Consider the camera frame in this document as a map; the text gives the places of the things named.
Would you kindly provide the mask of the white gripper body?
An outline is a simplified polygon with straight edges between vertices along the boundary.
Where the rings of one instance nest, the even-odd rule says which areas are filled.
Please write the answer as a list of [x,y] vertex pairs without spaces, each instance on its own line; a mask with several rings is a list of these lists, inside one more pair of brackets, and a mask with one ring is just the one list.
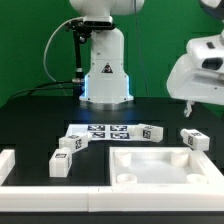
[[167,80],[172,98],[224,105],[224,31],[191,39]]

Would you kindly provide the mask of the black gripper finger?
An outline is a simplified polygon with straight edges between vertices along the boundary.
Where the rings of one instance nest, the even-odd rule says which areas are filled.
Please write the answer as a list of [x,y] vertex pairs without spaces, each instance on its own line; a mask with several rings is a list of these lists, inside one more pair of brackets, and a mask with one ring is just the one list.
[[189,117],[192,113],[192,106],[194,105],[193,101],[186,101],[186,107],[184,109],[184,116]]

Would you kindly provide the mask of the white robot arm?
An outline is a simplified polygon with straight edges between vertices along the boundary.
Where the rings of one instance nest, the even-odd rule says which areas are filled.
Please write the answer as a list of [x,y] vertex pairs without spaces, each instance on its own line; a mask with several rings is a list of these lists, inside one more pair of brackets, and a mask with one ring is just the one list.
[[[145,0],[69,1],[81,14],[71,22],[79,29],[77,39],[92,39],[91,67],[80,101],[98,108],[117,108],[131,102],[129,77],[123,68],[124,36],[113,17],[138,12]],[[167,90],[171,97],[186,102],[186,116],[196,102],[224,105],[224,31],[187,43],[186,53],[168,77]]]

